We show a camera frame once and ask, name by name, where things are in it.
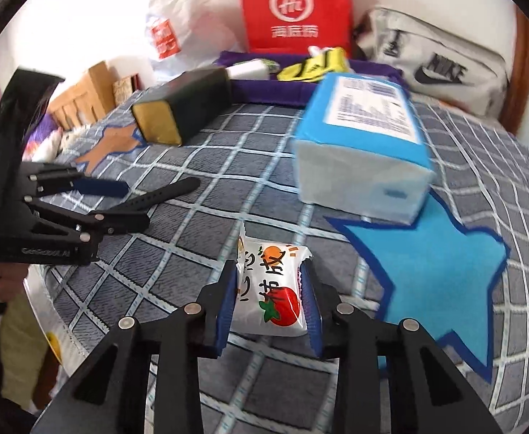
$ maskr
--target blue gripper pad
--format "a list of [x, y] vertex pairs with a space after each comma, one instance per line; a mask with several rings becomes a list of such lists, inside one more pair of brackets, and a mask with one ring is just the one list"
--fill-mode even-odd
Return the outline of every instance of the blue gripper pad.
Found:
[[122, 198], [129, 192], [129, 186], [125, 181], [114, 181], [113, 179], [79, 178], [73, 180], [73, 187], [80, 194], [106, 197]]
[[228, 334], [230, 332], [230, 325], [232, 324], [232, 314], [234, 313], [234, 305], [236, 304], [236, 283], [238, 271], [236, 266], [225, 266], [220, 274], [220, 279], [228, 278], [228, 286], [226, 287], [225, 298], [222, 299], [222, 306], [216, 317], [216, 350], [218, 355], [222, 355], [222, 350], [226, 347], [228, 342]]
[[315, 356], [320, 358], [323, 352], [323, 334], [315, 291], [312, 288], [304, 263], [300, 265], [299, 271], [301, 275], [301, 301], [303, 302], [304, 318], [307, 321], [307, 333]]

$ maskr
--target bed sheet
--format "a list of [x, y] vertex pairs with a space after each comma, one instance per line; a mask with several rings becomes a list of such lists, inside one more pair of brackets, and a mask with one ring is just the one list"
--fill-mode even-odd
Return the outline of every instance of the bed sheet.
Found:
[[[132, 124], [129, 105], [139, 95], [94, 124], [58, 161], [70, 162], [92, 149], [106, 127]], [[415, 109], [437, 169], [433, 188], [457, 220], [490, 227], [512, 250], [494, 291], [492, 384], [445, 349], [509, 432], [529, 420], [529, 148], [505, 131], [439, 105], [417, 102]], [[241, 220], [249, 236], [309, 246], [332, 269], [329, 284], [342, 299], [375, 313], [382, 288], [323, 218], [355, 216], [298, 200], [290, 142], [301, 114], [292, 108], [237, 105], [184, 147], [141, 146], [102, 160], [93, 175], [125, 180], [133, 195], [186, 176], [199, 178], [201, 185], [150, 209], [152, 224], [145, 234], [105, 238], [92, 265], [41, 269], [60, 333], [70, 336], [77, 352], [87, 355], [122, 316], [153, 320], [195, 300], [202, 286], [217, 280], [225, 259], [235, 255]], [[118, 202], [77, 193], [48, 201], [79, 212]], [[199, 361], [205, 432], [327, 432], [337, 365], [311, 356], [306, 336], [231, 333], [220, 359]], [[152, 364], [150, 408], [155, 370]], [[390, 430], [387, 390], [384, 381], [383, 432]]]

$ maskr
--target orange illustration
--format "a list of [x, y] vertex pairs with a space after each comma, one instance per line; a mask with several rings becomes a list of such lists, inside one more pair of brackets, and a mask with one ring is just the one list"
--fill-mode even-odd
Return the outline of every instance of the orange illustration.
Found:
[[278, 246], [269, 246], [262, 253], [263, 260], [268, 263], [277, 263], [284, 255], [284, 252]]

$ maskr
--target snack package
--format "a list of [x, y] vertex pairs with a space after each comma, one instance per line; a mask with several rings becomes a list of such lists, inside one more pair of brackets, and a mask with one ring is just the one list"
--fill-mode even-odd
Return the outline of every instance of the snack package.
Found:
[[342, 47], [320, 50], [317, 55], [284, 68], [278, 75], [279, 81], [306, 81], [317, 82], [324, 78], [329, 72], [350, 72], [349, 60]]
[[242, 224], [231, 330], [270, 336], [306, 334], [299, 266], [310, 256], [306, 246], [247, 237]]

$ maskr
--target tissue box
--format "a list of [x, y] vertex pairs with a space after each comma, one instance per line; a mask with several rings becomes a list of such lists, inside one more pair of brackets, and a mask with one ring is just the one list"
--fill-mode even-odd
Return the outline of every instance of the tissue box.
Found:
[[412, 223], [434, 178], [414, 110], [401, 86], [329, 73], [298, 126], [301, 201]]

